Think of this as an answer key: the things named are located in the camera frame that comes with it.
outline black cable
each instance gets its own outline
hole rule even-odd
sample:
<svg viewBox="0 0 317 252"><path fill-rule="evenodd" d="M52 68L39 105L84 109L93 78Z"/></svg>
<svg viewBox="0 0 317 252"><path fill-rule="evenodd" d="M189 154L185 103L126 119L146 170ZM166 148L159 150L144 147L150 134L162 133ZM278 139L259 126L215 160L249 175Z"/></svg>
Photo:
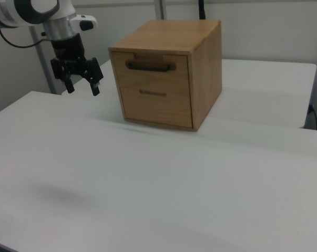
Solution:
<svg viewBox="0 0 317 252"><path fill-rule="evenodd" d="M18 45L15 45L15 44L12 44L9 40L6 39L6 37L3 35L1 29L0 29L0 35L1 37L4 39L5 42L7 42L9 45L13 46L13 47L16 47L16 48L21 48L21 49L26 49L26 48L31 48L31 47L34 47L36 45L39 45L41 42L43 41L48 41L48 39L41 39L39 40L37 43L33 44L33 45L29 45L29 46L18 46Z"/></svg>
<svg viewBox="0 0 317 252"><path fill-rule="evenodd" d="M315 115L315 120L316 120L316 130L317 130L317 114L316 114L316 111L315 111L314 107L312 107L311 112L313 112L313 113L314 113L314 115Z"/></svg>
<svg viewBox="0 0 317 252"><path fill-rule="evenodd" d="M198 5L199 5L199 19L206 19L204 0L198 0Z"/></svg>
<svg viewBox="0 0 317 252"><path fill-rule="evenodd" d="M308 114L310 114L311 112L313 112L314 115L315 115L316 130L317 130L317 114L316 114L316 111L315 111L315 109L314 109L314 105L313 105L313 104L309 104L309 106L308 106Z"/></svg>

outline metal pole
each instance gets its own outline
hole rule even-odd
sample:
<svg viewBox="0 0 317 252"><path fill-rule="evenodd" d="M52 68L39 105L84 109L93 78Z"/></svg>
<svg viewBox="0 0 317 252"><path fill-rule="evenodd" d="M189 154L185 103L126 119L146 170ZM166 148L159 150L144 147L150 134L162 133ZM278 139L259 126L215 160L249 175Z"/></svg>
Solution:
<svg viewBox="0 0 317 252"><path fill-rule="evenodd" d="M37 36L36 28L31 26L31 27L29 27L29 30L30 30L33 42L34 43L38 42L38 36ZM55 88L55 83L54 83L54 81L52 79L52 74L49 71L49 68L48 68L48 65L47 65L47 61L46 61L45 55L43 53L42 46L40 44L37 45L36 46L36 50L37 50L37 54L38 54L38 57L39 57L40 64L42 65L42 68L43 68L43 71L44 71L44 75L45 75L47 84L49 86L49 89L50 89L51 93L56 95L57 94L57 90Z"/></svg>
<svg viewBox="0 0 317 252"><path fill-rule="evenodd" d="M165 0L154 0L156 19L167 19Z"/></svg>

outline white wall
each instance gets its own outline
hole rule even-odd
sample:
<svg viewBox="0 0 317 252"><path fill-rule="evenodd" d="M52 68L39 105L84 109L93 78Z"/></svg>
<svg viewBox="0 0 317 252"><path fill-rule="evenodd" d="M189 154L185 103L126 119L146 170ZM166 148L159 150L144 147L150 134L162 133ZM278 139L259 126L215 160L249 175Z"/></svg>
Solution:
<svg viewBox="0 0 317 252"><path fill-rule="evenodd" d="M81 34L85 55L87 59L96 57L102 65L109 60L108 47L124 38L148 20L155 19L155 8L153 5L143 6L118 6L118 7L95 7L76 8L77 14L92 15L98 21L98 28L89 30ZM38 27L38 33L43 31L43 27ZM49 71L52 73L49 61L55 57L50 44L42 45ZM73 83L81 77L72 77ZM61 81L55 80L57 93L65 91L65 86Z"/></svg>
<svg viewBox="0 0 317 252"><path fill-rule="evenodd" d="M197 19L198 6L168 5L167 15ZM317 64L317 2L209 4L206 16L222 20L224 58ZM312 102L317 112L317 74Z"/></svg>
<svg viewBox="0 0 317 252"><path fill-rule="evenodd" d="M33 43L26 27L3 33L15 44ZM14 48L0 36L0 111L30 91L50 92L36 49Z"/></svg>

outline wooden panel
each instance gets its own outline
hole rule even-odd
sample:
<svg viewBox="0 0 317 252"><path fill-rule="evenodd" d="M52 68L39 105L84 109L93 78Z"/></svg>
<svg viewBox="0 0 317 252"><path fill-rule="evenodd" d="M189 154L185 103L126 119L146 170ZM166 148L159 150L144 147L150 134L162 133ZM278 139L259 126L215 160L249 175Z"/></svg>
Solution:
<svg viewBox="0 0 317 252"><path fill-rule="evenodd" d="M153 20L109 50L191 55L218 25L217 20Z"/></svg>
<svg viewBox="0 0 317 252"><path fill-rule="evenodd" d="M111 51L109 52L109 56L110 56L111 66L113 67L113 72L114 72L114 77L115 77L115 83L116 83L118 98L119 98L120 104L121 104L122 114L123 114L123 117L125 118L125 117L126 117L125 108L124 108L124 105L123 105L122 95L121 95L121 91L120 91L120 87L119 87L119 82L118 82L118 78L117 78L117 75L116 75L116 68L115 68L114 57L113 57L113 54L112 54Z"/></svg>
<svg viewBox="0 0 317 252"><path fill-rule="evenodd" d="M221 24L188 59L193 127L198 129L222 90Z"/></svg>
<svg viewBox="0 0 317 252"><path fill-rule="evenodd" d="M125 118L192 128L186 56L112 52ZM168 64L165 72L132 70L127 62Z"/></svg>

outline cabinet top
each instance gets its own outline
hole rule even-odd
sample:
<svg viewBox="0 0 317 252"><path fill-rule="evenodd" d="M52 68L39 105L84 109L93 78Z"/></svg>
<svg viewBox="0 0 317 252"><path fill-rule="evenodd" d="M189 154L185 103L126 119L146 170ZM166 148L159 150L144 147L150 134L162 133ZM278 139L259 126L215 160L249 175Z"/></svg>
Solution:
<svg viewBox="0 0 317 252"><path fill-rule="evenodd" d="M190 55L220 25L219 20L151 20L109 50Z"/></svg>

